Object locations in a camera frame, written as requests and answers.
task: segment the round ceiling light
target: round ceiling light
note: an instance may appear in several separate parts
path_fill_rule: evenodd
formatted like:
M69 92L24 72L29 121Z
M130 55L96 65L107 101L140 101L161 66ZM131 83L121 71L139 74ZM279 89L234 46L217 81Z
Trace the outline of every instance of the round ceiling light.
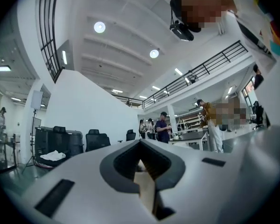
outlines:
M106 29L106 26L103 22L101 21L98 21L96 24L94 24L94 30L97 32L97 33L102 33L104 32Z
M152 50L149 55L150 55L151 58L157 58L159 56L159 51L158 50Z

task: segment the black metal railing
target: black metal railing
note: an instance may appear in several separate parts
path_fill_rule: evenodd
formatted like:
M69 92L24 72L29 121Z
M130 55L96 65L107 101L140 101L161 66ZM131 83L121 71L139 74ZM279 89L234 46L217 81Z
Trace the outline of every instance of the black metal railing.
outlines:
M211 73L223 68L225 65L238 59L247 52L247 49L241 44L241 42L237 41L194 69L189 70L186 74L180 76L178 79L160 89L152 96L148 97L144 100L144 107L148 108L152 104L155 104L158 101L165 99L166 97L173 95L197 82L198 80L207 77Z
M120 96L120 95L113 95L113 96L131 108L135 108L135 109L144 109L145 108L143 100L124 97L124 96Z
M42 57L54 82L63 69L58 60L55 42L55 8L56 0L36 0L38 40Z

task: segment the tripod stand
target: tripod stand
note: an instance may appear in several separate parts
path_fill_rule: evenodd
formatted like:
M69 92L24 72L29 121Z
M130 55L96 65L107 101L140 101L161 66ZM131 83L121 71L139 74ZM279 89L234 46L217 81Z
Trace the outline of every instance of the tripod stand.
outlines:
M25 168L23 169L22 171L22 174L24 173L25 169L27 167L31 167L31 166L34 166L35 165L35 156L34 156L34 153L33 153L33 125L34 125L34 119L35 119L35 115L36 115L36 109L34 109L33 111L33 121L32 121L32 130L31 130L31 143L30 143L30 147L31 147L31 157L30 159L28 160L28 162L26 163L25 165Z

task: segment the blurred person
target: blurred person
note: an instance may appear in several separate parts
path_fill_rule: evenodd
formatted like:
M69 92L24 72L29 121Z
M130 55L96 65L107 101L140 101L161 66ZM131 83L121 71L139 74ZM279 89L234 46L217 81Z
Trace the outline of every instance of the blurred person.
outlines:
M255 75L255 81L254 81L254 89L256 90L257 87L259 87L259 85L261 84L261 82L264 81L263 76L261 75L260 70L258 69L258 65L255 64L253 66L253 71L256 73Z
M259 87L259 85L264 81L264 78L262 77L257 64L255 64L253 66L253 71L256 73L255 80L254 80L254 89L256 90ZM270 124L269 118L267 117L267 114L266 114L266 126L269 127L270 125L271 124Z
M3 131L6 129L5 126L5 116L4 114L6 113L5 107L2 107L0 110L0 139L2 139Z
M167 117L166 112L162 112L160 116L160 120L156 123L156 130L158 132L158 141L163 143L169 142L169 133L168 131L171 129L171 126L167 126L165 119Z
M225 12L232 12L248 51L265 74L280 57L280 32L259 0L171 0L170 5L176 17L194 32L200 32L207 23L218 22ZM259 46L258 41L270 54Z
M147 136L154 140L154 122L151 118L148 119L148 125L147 125Z
M205 103L202 101L202 99L197 100L197 104L203 108L202 122L200 127L203 128L203 126L206 125L209 127L210 138L214 140L217 147L217 152L223 153L223 142L219 128L220 122L217 120L216 109L212 107L211 103Z
M139 134L141 136L141 138L145 139L145 132L147 131L147 127L144 123L144 120L140 120L140 124L139 124Z

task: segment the recessed ceiling light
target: recessed ceiling light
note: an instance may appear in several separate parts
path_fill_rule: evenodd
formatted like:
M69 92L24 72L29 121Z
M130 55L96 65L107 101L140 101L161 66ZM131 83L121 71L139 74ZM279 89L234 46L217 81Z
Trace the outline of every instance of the recessed ceiling light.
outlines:
M158 90L158 91L160 90L160 88L158 88L158 87L156 87L156 86L153 86L153 88L156 89L156 90Z
M13 99L14 101L21 101L20 99L13 98L13 97L11 99Z
M98 21L96 24L94 24L94 30L97 32L97 33L102 33L104 32L106 29L106 26L103 22L101 21Z
M11 71L11 69L8 65L3 65L3 66L0 66L0 71Z
M151 58L157 58L159 56L159 51L158 50L152 50L149 55L150 55Z
M62 56L63 56L63 62L64 62L64 64L67 65L66 54L65 54L65 51L64 51L64 50L62 51Z
M228 94L231 92L231 90L232 90L232 87L229 88Z
M118 90L114 90L114 89L113 89L112 91L114 91L114 92L118 92L118 93L122 93L122 91L118 91Z
M179 69L175 69L175 71L180 75L180 76L182 76L182 72L179 70Z

